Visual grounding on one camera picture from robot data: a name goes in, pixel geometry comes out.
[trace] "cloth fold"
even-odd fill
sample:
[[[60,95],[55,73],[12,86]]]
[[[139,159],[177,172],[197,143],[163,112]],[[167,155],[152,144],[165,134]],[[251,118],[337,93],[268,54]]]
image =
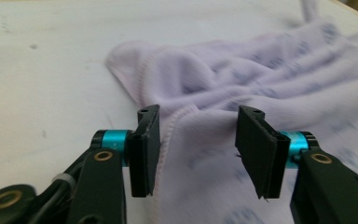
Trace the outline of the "cloth fold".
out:
[[[276,130],[314,133],[358,173],[358,34],[330,19],[245,42],[124,43],[106,65],[138,106],[161,106],[156,223],[293,223],[296,170],[280,199],[257,199],[234,147],[239,105]]]

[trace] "white tabletop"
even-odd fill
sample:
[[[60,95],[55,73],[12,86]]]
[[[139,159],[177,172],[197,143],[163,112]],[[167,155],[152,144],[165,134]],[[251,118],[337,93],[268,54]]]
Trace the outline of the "white tabletop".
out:
[[[319,7],[344,35],[358,32],[357,13]],[[117,44],[246,40],[301,24],[297,0],[0,2],[0,188],[40,193],[97,130],[136,128],[137,107],[103,64]],[[148,223],[125,176],[129,223]]]

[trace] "wrinkled fabric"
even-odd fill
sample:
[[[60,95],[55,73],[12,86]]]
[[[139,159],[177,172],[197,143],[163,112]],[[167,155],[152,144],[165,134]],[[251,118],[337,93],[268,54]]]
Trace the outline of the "wrinkled fabric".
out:
[[[358,173],[358,34],[329,19],[251,41],[124,43],[107,67],[140,107],[160,104],[155,223],[293,223],[296,170],[258,200],[234,146],[239,105],[279,131],[310,131]]]

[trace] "black cable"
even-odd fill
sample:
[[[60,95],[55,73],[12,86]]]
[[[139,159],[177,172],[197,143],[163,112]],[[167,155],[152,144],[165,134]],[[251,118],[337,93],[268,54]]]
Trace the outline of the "black cable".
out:
[[[85,152],[83,152],[83,153],[64,171],[64,173],[70,174],[71,172],[73,172],[79,164],[82,164],[82,163],[84,162],[84,160],[86,159],[86,157],[87,157],[93,150],[95,150],[95,148],[90,147],[90,148],[87,149]]]
[[[79,176],[79,171],[83,168],[83,164],[84,162],[80,162],[78,163],[76,166],[74,166],[71,170],[67,171],[68,175],[71,175],[75,181],[78,180],[78,176]]]
[[[57,191],[52,195],[52,197],[36,212],[36,214],[30,219],[30,224],[39,224],[42,223],[43,219],[49,212],[54,209],[55,206],[60,204],[65,196],[70,192],[69,185],[65,182],[61,182]]]

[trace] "lavender cloth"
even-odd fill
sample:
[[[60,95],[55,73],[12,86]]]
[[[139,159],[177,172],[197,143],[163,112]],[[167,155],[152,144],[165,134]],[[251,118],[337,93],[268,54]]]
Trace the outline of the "lavender cloth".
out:
[[[293,223],[296,170],[280,199],[256,198],[234,147],[239,105],[265,111],[276,130],[313,132],[358,173],[358,35],[330,20],[247,42],[125,43],[107,67],[138,106],[161,105],[156,223]]]

